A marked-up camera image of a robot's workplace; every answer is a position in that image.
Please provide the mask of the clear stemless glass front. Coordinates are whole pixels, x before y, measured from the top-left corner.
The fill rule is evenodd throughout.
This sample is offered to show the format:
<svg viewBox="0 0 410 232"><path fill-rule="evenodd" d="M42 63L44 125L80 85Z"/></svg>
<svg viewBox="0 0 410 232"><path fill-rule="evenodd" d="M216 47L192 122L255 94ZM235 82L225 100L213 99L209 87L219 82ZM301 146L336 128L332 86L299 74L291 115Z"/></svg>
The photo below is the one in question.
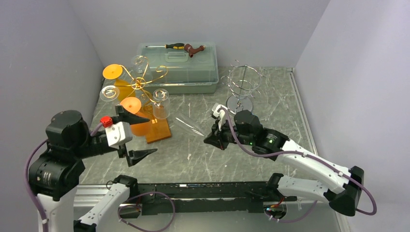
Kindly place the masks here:
<svg viewBox="0 0 410 232"><path fill-rule="evenodd" d="M170 98L166 89L156 89L153 92L153 114L155 118L166 119L170 115Z"/></svg>

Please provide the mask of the clear wine glass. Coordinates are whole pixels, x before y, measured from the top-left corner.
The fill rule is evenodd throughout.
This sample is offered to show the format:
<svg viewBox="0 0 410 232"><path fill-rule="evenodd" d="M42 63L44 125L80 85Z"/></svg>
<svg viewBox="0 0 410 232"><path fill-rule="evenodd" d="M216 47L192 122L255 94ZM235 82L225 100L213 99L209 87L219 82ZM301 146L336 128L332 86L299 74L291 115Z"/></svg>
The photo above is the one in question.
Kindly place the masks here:
<svg viewBox="0 0 410 232"><path fill-rule="evenodd" d="M153 75L149 65L149 61L142 55L137 55L132 58L132 77L143 78L142 82L149 82L153 80Z"/></svg>

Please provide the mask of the small clear cup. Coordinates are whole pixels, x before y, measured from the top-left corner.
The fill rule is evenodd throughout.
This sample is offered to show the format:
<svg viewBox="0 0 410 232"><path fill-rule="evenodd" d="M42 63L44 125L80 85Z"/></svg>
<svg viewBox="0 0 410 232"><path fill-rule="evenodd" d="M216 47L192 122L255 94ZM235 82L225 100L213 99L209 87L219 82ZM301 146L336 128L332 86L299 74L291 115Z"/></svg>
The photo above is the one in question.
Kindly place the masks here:
<svg viewBox="0 0 410 232"><path fill-rule="evenodd" d="M201 128L201 125L184 114L176 114L174 123L191 135L205 137L205 131Z"/></svg>

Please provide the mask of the yellow frosted wine glass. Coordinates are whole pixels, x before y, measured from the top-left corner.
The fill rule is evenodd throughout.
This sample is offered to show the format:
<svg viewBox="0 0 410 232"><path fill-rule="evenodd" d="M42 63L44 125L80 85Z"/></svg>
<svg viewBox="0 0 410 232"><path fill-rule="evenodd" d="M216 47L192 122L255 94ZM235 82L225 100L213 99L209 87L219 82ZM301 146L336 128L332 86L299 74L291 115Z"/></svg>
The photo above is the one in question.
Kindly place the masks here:
<svg viewBox="0 0 410 232"><path fill-rule="evenodd" d="M119 89L117 98L119 101L122 101L127 97L135 97L134 89L131 87L130 82L126 81L126 79L131 76L122 65L108 65L104 68L102 74L105 79L114 80L113 85Z"/></svg>

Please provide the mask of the silver wire cup rack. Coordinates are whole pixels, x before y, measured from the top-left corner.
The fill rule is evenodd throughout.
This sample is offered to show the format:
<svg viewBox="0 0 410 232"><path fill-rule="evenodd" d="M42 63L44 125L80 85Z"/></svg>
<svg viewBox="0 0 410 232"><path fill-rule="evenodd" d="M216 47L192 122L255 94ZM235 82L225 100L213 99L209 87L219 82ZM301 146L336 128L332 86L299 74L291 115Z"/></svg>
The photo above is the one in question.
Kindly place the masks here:
<svg viewBox="0 0 410 232"><path fill-rule="evenodd" d="M253 110L252 100L261 94L259 87L266 73L264 68L257 69L247 64L240 64L238 60L231 65L228 74L220 78L220 81L228 87L229 97L225 106L230 113Z"/></svg>

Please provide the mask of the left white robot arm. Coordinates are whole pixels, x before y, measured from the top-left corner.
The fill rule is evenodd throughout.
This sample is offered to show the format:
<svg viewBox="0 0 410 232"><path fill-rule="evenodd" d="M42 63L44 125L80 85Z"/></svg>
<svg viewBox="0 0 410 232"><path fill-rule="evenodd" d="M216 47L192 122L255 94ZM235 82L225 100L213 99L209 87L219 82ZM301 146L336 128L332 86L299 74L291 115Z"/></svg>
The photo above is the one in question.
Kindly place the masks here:
<svg viewBox="0 0 410 232"><path fill-rule="evenodd" d="M153 149L127 150L132 140L131 126L147 123L121 105L114 116L105 116L92 131L82 114L66 110L55 114L46 127L46 150L37 160L28 159L24 175L25 187L38 210L41 232L98 232L103 221L123 202L132 203L140 194L136 178L119 175L109 191L80 219L74 219L74 199L80 175L85 170L84 159L117 152L134 166L152 154Z"/></svg>

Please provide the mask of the gold wire wine glass rack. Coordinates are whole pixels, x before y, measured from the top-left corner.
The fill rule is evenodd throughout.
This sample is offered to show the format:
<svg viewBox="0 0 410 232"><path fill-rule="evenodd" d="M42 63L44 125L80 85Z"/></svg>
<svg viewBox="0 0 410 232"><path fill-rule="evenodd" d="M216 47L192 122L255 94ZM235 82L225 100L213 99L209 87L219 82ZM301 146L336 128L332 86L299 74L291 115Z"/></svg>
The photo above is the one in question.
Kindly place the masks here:
<svg viewBox="0 0 410 232"><path fill-rule="evenodd" d="M154 117L153 114L153 93L145 89L148 84L153 83L165 77L168 73L168 69L165 66L158 66L155 72L159 73L160 76L157 78L153 77L152 81L142 82L143 78L137 77L133 79L132 71L130 72L127 68L126 71L131 76L131 87L134 89L135 94L140 93L138 97L140 106L137 107L138 111L136 114L141 117L146 117L150 119L147 123L135 124L132 126L132 131L135 131L136 136L144 136L147 144L152 144L154 142L159 142L164 139L171 138L171 131L169 128L168 120L158 119Z"/></svg>

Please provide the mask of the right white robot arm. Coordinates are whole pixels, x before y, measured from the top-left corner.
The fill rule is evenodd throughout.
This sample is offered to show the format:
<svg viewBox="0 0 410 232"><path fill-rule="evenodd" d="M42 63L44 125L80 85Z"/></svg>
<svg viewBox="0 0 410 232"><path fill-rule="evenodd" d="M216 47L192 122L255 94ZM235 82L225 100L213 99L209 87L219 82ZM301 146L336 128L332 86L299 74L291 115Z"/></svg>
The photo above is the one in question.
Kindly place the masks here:
<svg viewBox="0 0 410 232"><path fill-rule="evenodd" d="M221 150L225 150L229 144L237 144L253 157L292 165L315 178L307 180L273 174L266 188L269 199L277 201L300 196L327 203L345 216L353 217L359 212L365 174L362 168L347 168L315 155L287 135L265 128L259 118L248 110L237 113L231 119L227 109L217 104L211 116L215 123L211 133L204 138L204 143Z"/></svg>

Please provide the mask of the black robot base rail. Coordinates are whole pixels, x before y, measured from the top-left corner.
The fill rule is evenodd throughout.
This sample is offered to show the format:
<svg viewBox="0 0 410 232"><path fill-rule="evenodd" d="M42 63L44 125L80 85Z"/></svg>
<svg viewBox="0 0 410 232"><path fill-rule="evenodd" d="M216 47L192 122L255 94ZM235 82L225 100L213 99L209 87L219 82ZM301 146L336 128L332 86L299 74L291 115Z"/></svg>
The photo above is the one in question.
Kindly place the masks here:
<svg viewBox="0 0 410 232"><path fill-rule="evenodd" d="M120 205L124 219L158 214L246 211L262 213L296 197L282 197L267 182L202 182L139 184L136 199Z"/></svg>

